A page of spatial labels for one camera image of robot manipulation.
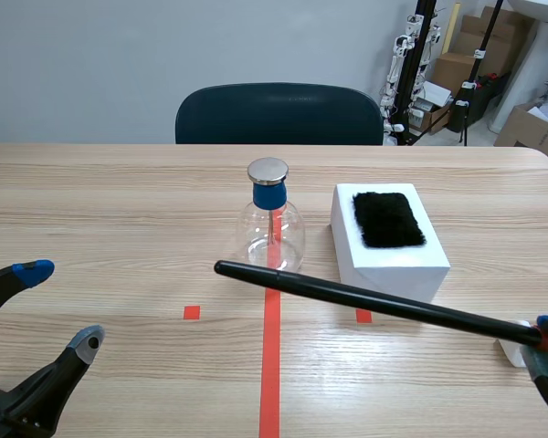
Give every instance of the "clear glass bottle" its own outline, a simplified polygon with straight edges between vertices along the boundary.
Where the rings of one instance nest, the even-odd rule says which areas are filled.
[[[304,257],[304,221],[288,202],[284,181],[286,162],[262,158],[248,166],[254,200],[237,221],[237,244],[242,262],[296,272]]]

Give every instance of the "black sponge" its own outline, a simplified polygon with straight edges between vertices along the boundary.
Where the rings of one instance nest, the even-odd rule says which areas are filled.
[[[359,193],[353,204],[366,246],[403,248],[427,242],[403,194]]]

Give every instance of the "blue bottle cap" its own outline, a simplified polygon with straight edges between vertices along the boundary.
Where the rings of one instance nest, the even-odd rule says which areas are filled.
[[[249,179],[254,183],[254,204],[262,210],[277,210],[287,201],[284,180],[289,166],[278,158],[261,158],[248,166]]]

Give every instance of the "red tape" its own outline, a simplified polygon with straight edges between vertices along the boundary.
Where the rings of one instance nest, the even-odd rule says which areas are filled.
[[[268,247],[268,267],[278,268],[281,258],[282,221],[278,211],[272,212],[272,216],[274,244]],[[259,438],[280,437],[280,311],[280,292],[266,289]]]
[[[199,319],[201,317],[201,306],[185,306],[183,319]]]
[[[357,319],[357,324],[372,324],[374,322],[372,312],[363,310],[362,308],[355,310],[355,319]]]

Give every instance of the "office chair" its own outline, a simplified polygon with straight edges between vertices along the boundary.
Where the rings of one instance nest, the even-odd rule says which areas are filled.
[[[200,89],[181,105],[180,144],[381,145],[377,104],[353,89],[308,84],[240,84]]]

